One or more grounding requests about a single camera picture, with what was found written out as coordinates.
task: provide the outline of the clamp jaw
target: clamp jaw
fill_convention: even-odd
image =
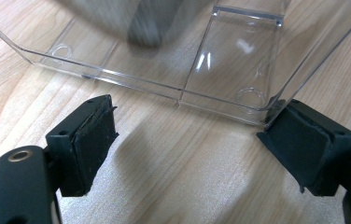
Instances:
[[[260,141],[315,196],[334,196],[342,185],[344,221],[351,224],[351,131],[292,100]]]
[[[91,190],[117,138],[111,96],[83,103],[47,136],[48,146],[19,147],[0,158],[0,223],[61,223],[55,192]]]

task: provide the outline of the clear plastic box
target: clear plastic box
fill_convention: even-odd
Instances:
[[[351,30],[351,0],[218,0],[176,41],[142,49],[54,1],[0,0],[0,11],[0,37],[32,64],[261,126]]]

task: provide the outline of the light wood grain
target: light wood grain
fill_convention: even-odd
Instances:
[[[343,223],[344,191],[300,194],[255,137],[259,128],[31,66],[1,40],[0,156],[44,147],[45,133],[68,113],[107,93],[119,107],[120,136],[91,192],[61,198],[64,223]],[[297,98],[351,129],[351,35]]]

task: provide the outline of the black clamp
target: black clamp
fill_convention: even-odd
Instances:
[[[0,158],[0,223],[61,223],[55,191],[78,197],[117,138],[111,96],[82,104],[46,138],[48,146],[19,147]]]
[[[292,100],[263,133],[260,141],[301,186],[315,196],[333,196],[339,185],[344,196],[344,220],[351,224],[351,131]]]

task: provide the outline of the dark object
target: dark object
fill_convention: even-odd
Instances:
[[[55,191],[88,193],[115,132],[109,95],[93,98],[47,135],[48,147],[20,147],[0,158],[0,223],[61,223]]]
[[[351,223],[351,131],[292,100],[260,141],[295,177],[301,189],[315,196],[333,196],[347,189],[344,219]]]
[[[184,0],[141,0],[128,30],[128,41],[157,48],[174,22]]]
[[[46,138],[49,154],[60,161],[64,181],[60,190],[64,197],[82,196],[89,192],[108,148],[118,136],[109,96],[101,96],[82,104]]]

